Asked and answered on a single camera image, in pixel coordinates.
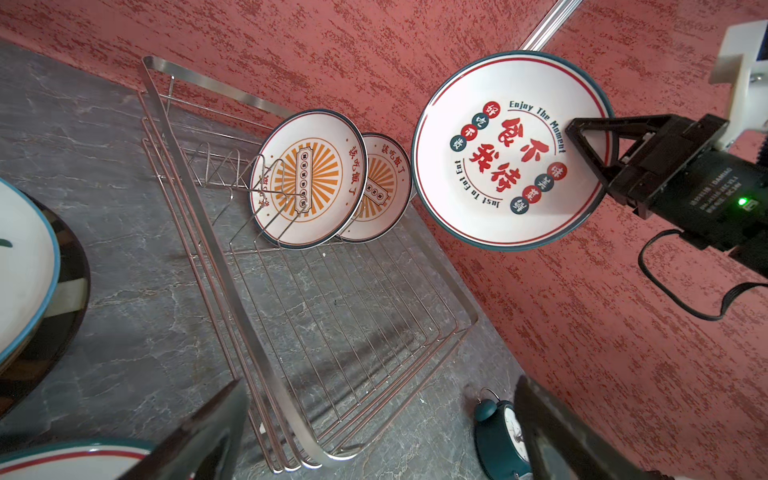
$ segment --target orange sunburst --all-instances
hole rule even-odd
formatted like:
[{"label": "orange sunburst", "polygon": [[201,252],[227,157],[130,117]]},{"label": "orange sunburst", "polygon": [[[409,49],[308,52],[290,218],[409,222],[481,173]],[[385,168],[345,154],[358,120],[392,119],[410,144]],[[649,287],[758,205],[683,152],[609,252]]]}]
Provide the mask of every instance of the orange sunburst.
[{"label": "orange sunburst", "polygon": [[[294,195],[296,193],[296,155],[299,149],[305,147],[312,148],[313,152],[312,206],[307,212],[300,213],[296,207],[298,197]],[[321,139],[305,139],[289,147],[281,158],[284,162],[278,164],[276,168],[273,190],[282,191],[285,195],[273,194],[273,198],[277,208],[282,210],[282,215],[292,220],[296,214],[299,214],[297,222],[322,215],[336,198],[339,189],[342,168],[336,149]]]},{"label": "orange sunburst", "polygon": [[379,155],[368,156],[368,178],[373,180],[381,188],[389,193],[389,197],[382,205],[378,205],[367,195],[362,197],[362,212],[357,220],[366,222],[377,218],[392,203],[397,188],[395,168],[389,163],[389,159]]}]

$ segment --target dark round tray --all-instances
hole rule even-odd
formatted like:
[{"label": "dark round tray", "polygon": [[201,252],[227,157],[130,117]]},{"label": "dark round tray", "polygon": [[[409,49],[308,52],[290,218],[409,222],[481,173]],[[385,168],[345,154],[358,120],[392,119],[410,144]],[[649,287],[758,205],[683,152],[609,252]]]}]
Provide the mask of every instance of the dark round tray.
[{"label": "dark round tray", "polygon": [[30,195],[27,197],[56,234],[61,269],[37,331],[8,368],[0,372],[0,418],[22,401],[64,354],[80,328],[91,295],[91,269],[83,246],[58,215]]}]

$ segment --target dark blue circle with chinese character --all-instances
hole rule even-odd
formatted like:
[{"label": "dark blue circle with chinese character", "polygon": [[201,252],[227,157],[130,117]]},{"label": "dark blue circle with chinese character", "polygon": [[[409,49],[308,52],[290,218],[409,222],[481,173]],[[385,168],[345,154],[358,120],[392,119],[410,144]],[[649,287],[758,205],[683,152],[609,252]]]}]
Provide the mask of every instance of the dark blue circle with chinese character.
[{"label": "dark blue circle with chinese character", "polygon": [[517,215],[522,215],[527,212],[530,206],[528,201],[523,197],[513,198],[512,201],[509,202],[509,208],[511,208],[512,213]]},{"label": "dark blue circle with chinese character", "polygon": [[472,117],[472,124],[475,125],[478,130],[482,130],[483,128],[487,127],[490,121],[491,118],[483,112],[475,114],[475,116]]},{"label": "dark blue circle with chinese character", "polygon": [[462,151],[467,146],[467,139],[462,135],[456,135],[451,139],[451,150]]},{"label": "dark blue circle with chinese character", "polygon": [[549,192],[552,190],[552,186],[554,185],[554,178],[548,174],[541,174],[536,177],[536,180],[534,180],[533,184],[542,192]]}]

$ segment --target alarm clock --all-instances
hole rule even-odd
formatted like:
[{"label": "alarm clock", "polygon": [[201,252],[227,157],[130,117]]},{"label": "alarm clock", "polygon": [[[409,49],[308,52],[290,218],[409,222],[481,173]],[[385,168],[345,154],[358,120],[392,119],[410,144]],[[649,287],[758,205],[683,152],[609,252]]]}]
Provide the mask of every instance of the alarm clock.
[{"label": "alarm clock", "polygon": [[514,480],[531,473],[523,433],[511,402],[483,399],[475,407],[475,448],[491,480]]}]

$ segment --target metal wire rack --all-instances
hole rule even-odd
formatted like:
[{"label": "metal wire rack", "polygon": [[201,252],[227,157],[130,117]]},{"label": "metal wire rack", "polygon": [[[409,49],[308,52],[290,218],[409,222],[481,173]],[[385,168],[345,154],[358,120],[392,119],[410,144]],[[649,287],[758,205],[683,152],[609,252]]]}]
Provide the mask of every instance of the metal wire rack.
[{"label": "metal wire rack", "polygon": [[291,112],[160,58],[140,71],[142,145],[227,365],[248,385],[266,465],[280,473],[355,457],[445,364],[477,311],[406,218],[364,244],[266,241],[247,202],[261,182],[247,179],[267,173],[249,130],[270,127],[200,99]]}]

